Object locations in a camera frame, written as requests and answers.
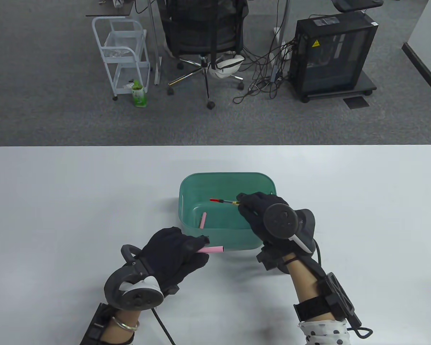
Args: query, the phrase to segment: green bottle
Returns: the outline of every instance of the green bottle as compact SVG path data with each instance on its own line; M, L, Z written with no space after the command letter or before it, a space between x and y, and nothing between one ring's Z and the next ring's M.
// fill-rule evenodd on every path
M147 107L147 97L145 96L144 87L137 80L134 80L134 85L132 87L132 98L136 107Z

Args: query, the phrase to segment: silver bracelet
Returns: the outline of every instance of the silver bracelet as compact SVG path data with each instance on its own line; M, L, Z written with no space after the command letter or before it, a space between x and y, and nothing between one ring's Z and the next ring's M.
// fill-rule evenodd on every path
M131 326L128 326L128 325L122 323L120 320L117 320L115 317L112 317L112 320L113 320L113 322L115 322L118 325L118 327L124 329L125 331L131 332L131 333L134 333L139 328L139 321L137 322L135 327L131 327Z

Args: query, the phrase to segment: teal plastic basket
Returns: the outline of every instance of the teal plastic basket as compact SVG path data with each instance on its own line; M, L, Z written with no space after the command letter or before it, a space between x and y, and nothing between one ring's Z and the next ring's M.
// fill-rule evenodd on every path
M209 237L210 246L226 250L247 250L260 247L261 240L253 234L237 206L211 202L209 199L236 200L240 193L276 194L273 181L258 172L206 172L183 180L179 192L179 218L186 235ZM200 229L203 212L207 213L204 229Z

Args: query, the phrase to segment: white metal cart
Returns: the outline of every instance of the white metal cart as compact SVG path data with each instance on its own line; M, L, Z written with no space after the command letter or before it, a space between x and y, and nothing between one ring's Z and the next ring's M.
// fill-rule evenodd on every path
M111 29L104 45L101 44L96 30L97 21L102 20L109 21ZM132 23L134 29L115 30L114 23ZM125 87L132 79L138 80L147 92L150 80L150 62L145 44L147 31L142 28L140 22L126 17L96 17L91 25L112 86L113 100L116 101L119 94L132 93L130 87ZM109 64L117 65L113 78Z

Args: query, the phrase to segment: white sleeve with black dots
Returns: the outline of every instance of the white sleeve with black dots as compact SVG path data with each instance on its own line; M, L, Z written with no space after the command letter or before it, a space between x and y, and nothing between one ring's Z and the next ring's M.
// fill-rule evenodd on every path
M306 335L306 345L350 345L346 320L301 322L299 327Z

